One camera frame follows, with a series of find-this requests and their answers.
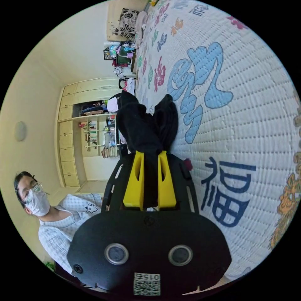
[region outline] cabinet door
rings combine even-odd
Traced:
[[[73,106],[60,108],[58,121],[72,118]]]
[[[78,187],[79,186],[77,175],[64,175],[64,180],[65,180],[66,186],[69,186],[69,187]]]
[[[108,90],[90,90],[79,92],[75,94],[74,104],[86,103],[90,101],[108,100],[117,93],[121,93],[121,89],[108,89]]]
[[[90,81],[79,82],[77,85],[76,93],[88,90],[97,89],[117,89],[119,78],[98,78]]]
[[[63,96],[74,94],[77,88],[77,83],[68,85],[64,88]]]
[[[74,94],[63,96],[61,100],[61,108],[72,106],[73,103],[74,103]]]
[[[74,161],[73,147],[60,148],[61,161]]]
[[[76,174],[75,162],[74,161],[66,161],[61,162],[62,170],[64,175],[74,175]]]
[[[60,135],[72,134],[73,121],[60,122],[59,129],[60,129]]]
[[[60,136],[60,148],[73,147],[73,134]]]

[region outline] qr code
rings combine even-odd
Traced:
[[[135,273],[134,295],[160,296],[160,275]]]

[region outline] mattress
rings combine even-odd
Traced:
[[[172,95],[172,153],[192,162],[199,213],[225,235],[234,280],[273,250],[300,202],[300,99],[268,45],[226,12],[160,0],[148,14],[137,98],[153,113]]]

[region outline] face mask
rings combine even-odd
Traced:
[[[50,204],[45,192],[29,191],[25,206],[36,216],[44,216],[50,210]]]

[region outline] pillow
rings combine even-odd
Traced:
[[[133,39],[136,33],[136,20],[139,12],[130,8],[123,8],[120,18],[119,25],[114,30],[113,34],[126,37],[127,39]]]

